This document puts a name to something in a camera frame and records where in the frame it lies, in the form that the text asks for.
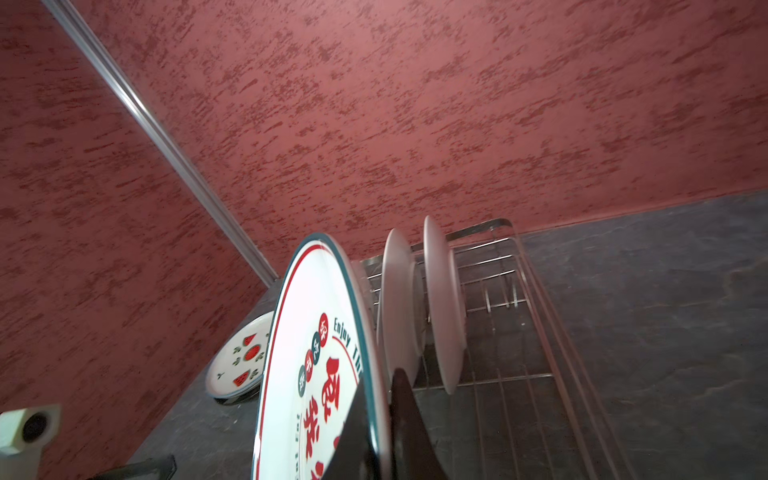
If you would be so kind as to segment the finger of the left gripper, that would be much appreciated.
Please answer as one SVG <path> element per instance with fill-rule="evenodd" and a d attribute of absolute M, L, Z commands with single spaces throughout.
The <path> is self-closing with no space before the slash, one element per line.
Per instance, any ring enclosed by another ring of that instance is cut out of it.
<path fill-rule="evenodd" d="M 173 455 L 150 458 L 101 472 L 89 480 L 169 480 L 177 471 Z"/>

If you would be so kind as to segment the watermelon print white plate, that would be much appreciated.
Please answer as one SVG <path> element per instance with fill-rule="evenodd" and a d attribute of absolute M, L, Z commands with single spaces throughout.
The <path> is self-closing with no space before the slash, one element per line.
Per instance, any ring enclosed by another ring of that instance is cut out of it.
<path fill-rule="evenodd" d="M 251 320 L 219 350 L 205 377 L 209 396 L 233 403 L 260 389 L 273 317 L 269 311 Z"/>

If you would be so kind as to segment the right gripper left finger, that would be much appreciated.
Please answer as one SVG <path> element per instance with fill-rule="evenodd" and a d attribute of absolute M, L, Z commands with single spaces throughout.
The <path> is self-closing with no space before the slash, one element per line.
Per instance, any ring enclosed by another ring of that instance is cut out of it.
<path fill-rule="evenodd" d="M 354 395 L 340 440 L 323 480 L 359 480 L 369 478 L 369 423 L 365 384 Z"/>

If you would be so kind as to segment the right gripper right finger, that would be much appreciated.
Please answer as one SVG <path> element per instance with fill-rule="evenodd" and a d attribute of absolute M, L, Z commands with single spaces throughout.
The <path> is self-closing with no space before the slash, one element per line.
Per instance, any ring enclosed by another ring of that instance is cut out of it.
<path fill-rule="evenodd" d="M 419 412 L 407 373 L 397 368 L 391 383 L 391 430 L 396 479 L 447 479 Z"/>

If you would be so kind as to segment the red character white plate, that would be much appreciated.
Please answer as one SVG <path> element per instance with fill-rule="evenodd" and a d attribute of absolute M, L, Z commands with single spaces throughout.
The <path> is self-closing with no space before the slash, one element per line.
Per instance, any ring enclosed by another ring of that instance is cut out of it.
<path fill-rule="evenodd" d="M 252 478 L 322 479 L 361 382 L 369 474 L 391 479 L 390 410 L 372 318 L 340 243 L 313 233 L 295 251 L 275 308 Z"/>

